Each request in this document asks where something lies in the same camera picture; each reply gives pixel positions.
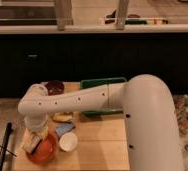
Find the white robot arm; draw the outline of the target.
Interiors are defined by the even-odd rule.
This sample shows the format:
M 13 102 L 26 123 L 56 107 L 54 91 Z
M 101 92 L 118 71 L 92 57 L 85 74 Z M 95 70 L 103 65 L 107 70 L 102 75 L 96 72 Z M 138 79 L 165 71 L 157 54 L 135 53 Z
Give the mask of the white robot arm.
M 44 128 L 49 113 L 103 109 L 125 115 L 131 171 L 184 171 L 172 94 L 154 75 L 53 96 L 44 85 L 33 84 L 18 104 L 26 127 L 35 132 Z

